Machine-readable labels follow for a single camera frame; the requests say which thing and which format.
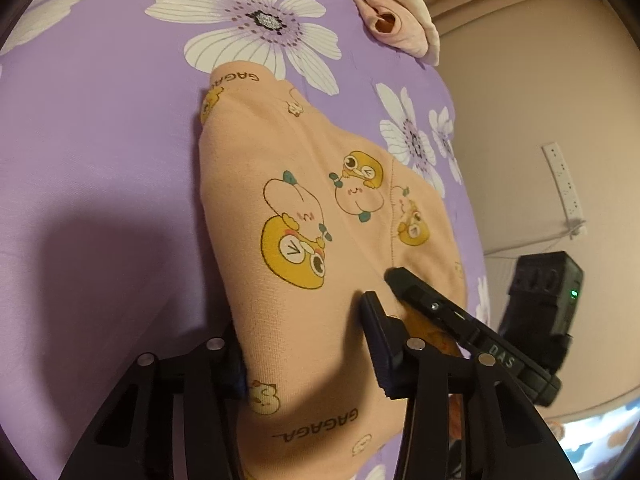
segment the pink cloth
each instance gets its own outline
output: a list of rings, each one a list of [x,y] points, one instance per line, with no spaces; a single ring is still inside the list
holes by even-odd
[[[427,37],[416,17],[395,0],[353,0],[370,33],[378,41],[423,57]]]

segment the beige wall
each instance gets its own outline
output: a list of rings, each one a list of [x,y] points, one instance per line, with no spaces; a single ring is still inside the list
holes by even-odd
[[[585,285],[559,373],[564,389],[543,415],[632,390],[640,384],[638,48],[601,0],[529,0],[444,35],[441,59],[485,250],[567,229],[540,149],[547,142],[562,148],[588,220],[587,235],[554,248],[582,266]],[[512,261],[487,263],[497,320],[505,298],[497,287]]]

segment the yellow cartoon bird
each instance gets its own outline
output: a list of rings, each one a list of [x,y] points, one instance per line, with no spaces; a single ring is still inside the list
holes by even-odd
[[[401,210],[404,216],[398,225],[398,238],[403,244],[411,246],[422,245],[431,235],[427,222],[422,218],[422,213],[420,213],[413,200],[401,202]]]
[[[382,164],[364,152],[351,152],[342,162],[342,176],[356,176],[364,180],[364,185],[372,189],[382,186],[384,172]]]
[[[288,214],[269,218],[262,228],[260,248],[276,276],[300,288],[320,288],[324,283],[324,240],[311,241],[299,232]]]
[[[202,101],[202,108],[200,109],[200,124],[204,126],[204,123],[207,122],[207,118],[211,113],[211,109],[216,105],[216,103],[220,100],[220,94],[225,91],[222,86],[216,86],[207,92],[207,95],[204,96],[204,100]]]

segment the bed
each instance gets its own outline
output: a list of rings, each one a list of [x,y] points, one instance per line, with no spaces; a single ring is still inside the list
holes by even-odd
[[[186,352],[229,321],[196,150],[208,73],[224,60],[264,64],[431,182],[468,310],[488,320],[436,69],[373,40],[351,0],[245,1],[33,0],[0,50],[0,426],[38,480],[58,477],[137,354]],[[390,478],[398,448],[356,480]]]

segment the power strip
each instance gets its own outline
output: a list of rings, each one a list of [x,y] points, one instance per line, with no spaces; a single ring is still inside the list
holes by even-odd
[[[569,173],[569,167],[564,161],[560,146],[558,146],[556,142],[545,144],[542,146],[542,151],[545,152],[546,160],[551,168],[556,186],[558,186],[558,193],[560,194],[562,207],[564,207],[566,222],[569,229],[572,229],[584,222],[584,212],[580,206],[578,193],[575,190],[571,173]],[[585,234],[587,234],[587,227],[582,225],[572,233],[572,237]]]

